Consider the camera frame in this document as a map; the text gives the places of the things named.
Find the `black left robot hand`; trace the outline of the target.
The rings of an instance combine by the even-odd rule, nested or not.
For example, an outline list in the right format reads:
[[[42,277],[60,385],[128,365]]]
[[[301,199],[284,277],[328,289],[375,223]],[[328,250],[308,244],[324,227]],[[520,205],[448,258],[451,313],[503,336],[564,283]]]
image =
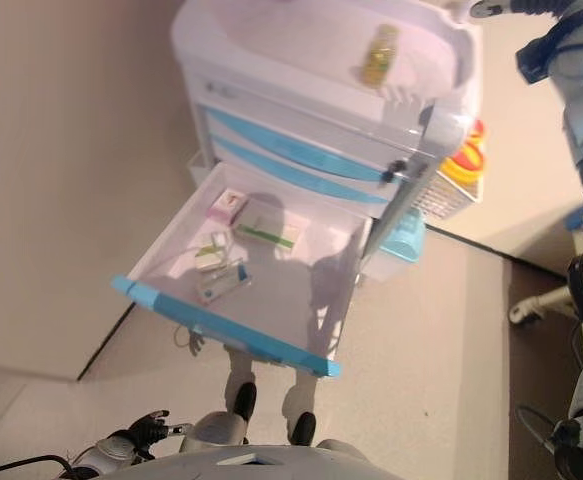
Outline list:
[[[169,437],[185,436],[193,427],[191,423],[169,424],[170,411],[150,412],[131,424],[129,431],[140,444],[153,445]]]

